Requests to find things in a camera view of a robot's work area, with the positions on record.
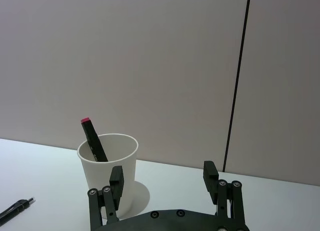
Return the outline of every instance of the paper cup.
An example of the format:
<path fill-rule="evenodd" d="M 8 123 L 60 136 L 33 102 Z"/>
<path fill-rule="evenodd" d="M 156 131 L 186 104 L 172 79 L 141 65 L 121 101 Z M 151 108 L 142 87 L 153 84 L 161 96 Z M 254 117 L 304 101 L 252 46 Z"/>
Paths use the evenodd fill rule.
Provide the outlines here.
<path fill-rule="evenodd" d="M 134 197 L 136 159 L 138 142 L 135 138 L 120 134 L 108 133 L 99 135 L 108 162 L 96 162 L 89 147 L 88 141 L 84 141 L 77 149 L 81 160 L 88 188 L 101 190 L 104 186 L 110 185 L 109 178 L 114 166 L 122 166 L 124 186 L 120 205 L 116 214 L 118 217 L 124 215 L 131 207 Z M 101 209 L 104 219 L 106 209 Z"/>

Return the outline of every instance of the white table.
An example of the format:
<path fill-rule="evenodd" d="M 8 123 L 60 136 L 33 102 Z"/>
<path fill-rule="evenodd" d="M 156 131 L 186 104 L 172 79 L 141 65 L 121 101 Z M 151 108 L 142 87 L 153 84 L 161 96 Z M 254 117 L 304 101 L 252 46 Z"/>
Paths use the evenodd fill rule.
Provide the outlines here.
<path fill-rule="evenodd" d="M 90 230 L 88 187 L 75 150 L 0 139 L 0 173 L 0 212 L 19 199 L 36 199 L 1 231 Z M 231 173 L 220 178 L 242 182 L 251 231 L 320 230 L 319 186 Z M 215 212 L 201 169 L 137 160 L 135 180 L 125 218 L 166 209 Z"/>

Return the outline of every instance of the cup rim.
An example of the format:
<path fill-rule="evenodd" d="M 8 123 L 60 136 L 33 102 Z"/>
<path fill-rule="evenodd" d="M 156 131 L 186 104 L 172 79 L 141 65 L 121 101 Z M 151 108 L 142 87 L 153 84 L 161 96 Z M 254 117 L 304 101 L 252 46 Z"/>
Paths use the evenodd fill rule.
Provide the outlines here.
<path fill-rule="evenodd" d="M 134 154 L 137 152 L 138 147 L 139 147 L 139 143 L 138 143 L 138 141 L 137 141 L 134 137 L 132 137 L 132 136 L 130 136 L 130 135 L 127 135 L 127 134 L 123 134 L 123 133 L 104 133 L 104 134 L 98 135 L 98 137 L 109 136 L 109 135 L 126 136 L 126 137 L 128 137 L 128 138 L 133 139 L 133 140 L 135 141 L 135 143 L 136 143 L 136 148 L 135 148 L 135 150 L 134 150 L 132 153 L 130 153 L 128 156 L 125 156 L 125 157 L 120 158 L 120 159 L 117 159 L 117 160 L 108 161 L 108 162 L 96 162 L 96 161 L 91 161 L 91 160 L 85 159 L 84 157 L 82 157 L 82 156 L 80 155 L 79 149 L 80 149 L 85 143 L 88 142 L 88 140 L 85 140 L 85 141 L 83 141 L 83 142 L 79 145 L 79 147 L 78 147 L 77 150 L 76 150 L 76 153 L 77 153 L 78 157 L 79 157 L 82 161 L 85 161 L 85 162 L 88 162 L 88 163 L 91 163 L 91 164 L 95 164 L 95 165 L 105 165 L 105 164 L 112 164 L 112 163 L 117 163 L 117 162 L 119 162 L 119 161 L 125 160 L 125 159 L 131 157 L 132 155 L 134 155 Z"/>

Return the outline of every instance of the pen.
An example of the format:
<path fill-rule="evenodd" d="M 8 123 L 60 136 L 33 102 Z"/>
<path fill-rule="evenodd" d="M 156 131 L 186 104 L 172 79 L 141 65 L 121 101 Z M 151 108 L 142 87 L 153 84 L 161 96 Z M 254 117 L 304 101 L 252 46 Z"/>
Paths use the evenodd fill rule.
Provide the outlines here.
<path fill-rule="evenodd" d="M 35 202 L 35 198 L 32 197 L 28 200 L 20 199 L 16 203 L 12 204 L 5 211 L 0 213 L 0 227 L 4 225 L 9 220 L 13 219 L 15 216 L 23 212 L 25 209 L 29 208 L 31 204 Z"/>
<path fill-rule="evenodd" d="M 90 118 L 86 117 L 82 119 L 81 125 L 84 130 L 86 139 L 88 140 L 88 144 L 90 146 L 94 160 L 96 162 L 108 162 L 104 148 L 101 145 L 100 139 L 94 129 Z"/>

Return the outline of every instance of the black vertical line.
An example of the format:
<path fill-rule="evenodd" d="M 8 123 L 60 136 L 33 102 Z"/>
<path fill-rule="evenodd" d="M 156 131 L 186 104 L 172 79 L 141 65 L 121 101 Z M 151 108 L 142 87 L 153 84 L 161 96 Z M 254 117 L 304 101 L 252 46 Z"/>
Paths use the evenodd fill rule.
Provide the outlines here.
<path fill-rule="evenodd" d="M 225 147 L 225 154 L 224 154 L 222 172 L 226 171 L 226 164 L 227 164 L 227 157 L 228 157 L 228 151 L 229 151 L 229 143 L 230 143 L 232 122 L 233 122 L 233 119 L 234 119 L 235 104 L 236 104 L 236 97 L 237 97 L 237 90 L 238 90 L 238 82 L 239 82 L 239 74 L 240 74 L 242 53 L 243 53 L 243 50 L 244 50 L 244 42 L 245 42 L 245 36 L 246 36 L 249 5 L 250 5 L 250 0 L 246 0 L 245 16 L 244 16 L 242 38 L 241 38 L 241 46 L 240 46 L 240 53 L 239 53 L 239 60 L 238 60 L 238 68 L 237 68 L 237 71 L 236 71 L 235 86 L 234 86 L 233 101 L 232 101 L 232 109 L 231 109 L 231 116 L 230 116 L 230 123 L 229 123 L 229 131 L 228 131 L 228 138 L 226 140 L 226 147 Z"/>

